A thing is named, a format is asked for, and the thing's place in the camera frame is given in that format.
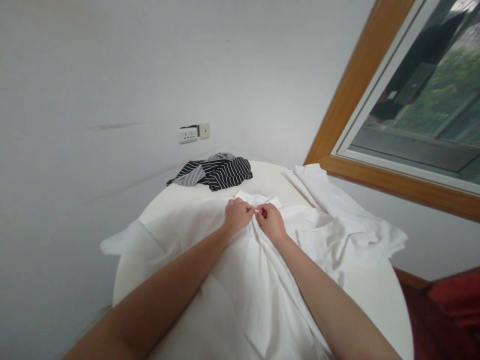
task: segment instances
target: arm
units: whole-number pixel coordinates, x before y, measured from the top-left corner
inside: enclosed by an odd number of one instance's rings
[[[158,270],[103,317],[65,356],[73,359],[143,359],[195,295],[229,240],[255,209],[230,200],[225,223]]]
[[[272,204],[258,206],[256,218],[290,269],[308,309],[339,359],[400,359],[363,310],[287,235]]]

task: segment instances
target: wall outlet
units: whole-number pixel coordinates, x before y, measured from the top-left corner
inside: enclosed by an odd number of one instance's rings
[[[206,122],[199,124],[200,139],[207,139],[210,137],[210,123]]]
[[[178,129],[178,143],[185,144],[197,141],[199,138],[196,127],[186,127]]]

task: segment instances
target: person's right hand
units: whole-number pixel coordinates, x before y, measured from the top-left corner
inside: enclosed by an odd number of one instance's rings
[[[272,243],[276,245],[277,242],[289,237],[285,230],[282,214],[275,205],[262,204],[257,206],[256,210],[258,211],[255,214],[256,220]]]

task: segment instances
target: scuff mark on wall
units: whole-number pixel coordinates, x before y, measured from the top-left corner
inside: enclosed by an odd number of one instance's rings
[[[145,125],[145,122],[124,122],[118,124],[102,124],[96,126],[89,126],[88,128],[93,132],[101,132],[101,131],[108,131],[108,130],[118,130],[123,128],[134,127],[138,125]]]

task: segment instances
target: wooden baseboard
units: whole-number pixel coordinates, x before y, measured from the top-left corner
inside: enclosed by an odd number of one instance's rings
[[[431,284],[430,281],[422,279],[421,277],[413,275],[409,272],[400,270],[396,267],[394,267],[393,269],[395,270],[395,274],[399,282],[411,286],[414,289],[425,290]]]

